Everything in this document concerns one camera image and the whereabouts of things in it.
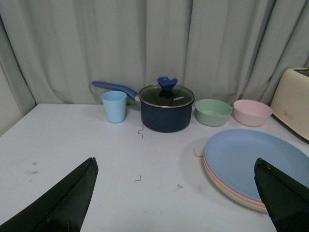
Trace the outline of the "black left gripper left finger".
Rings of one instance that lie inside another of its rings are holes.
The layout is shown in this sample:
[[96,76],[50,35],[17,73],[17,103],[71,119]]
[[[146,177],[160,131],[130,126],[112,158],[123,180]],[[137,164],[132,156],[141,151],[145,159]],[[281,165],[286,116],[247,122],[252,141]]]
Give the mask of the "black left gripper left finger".
[[79,232],[98,175],[88,158],[31,205],[0,226],[2,232]]

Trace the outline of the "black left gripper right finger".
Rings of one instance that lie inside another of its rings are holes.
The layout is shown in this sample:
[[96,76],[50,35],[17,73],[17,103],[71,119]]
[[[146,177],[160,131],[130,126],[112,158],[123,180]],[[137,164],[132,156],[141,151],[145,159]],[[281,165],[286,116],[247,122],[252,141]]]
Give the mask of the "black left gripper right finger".
[[254,180],[276,231],[309,230],[309,188],[262,158],[255,162]]

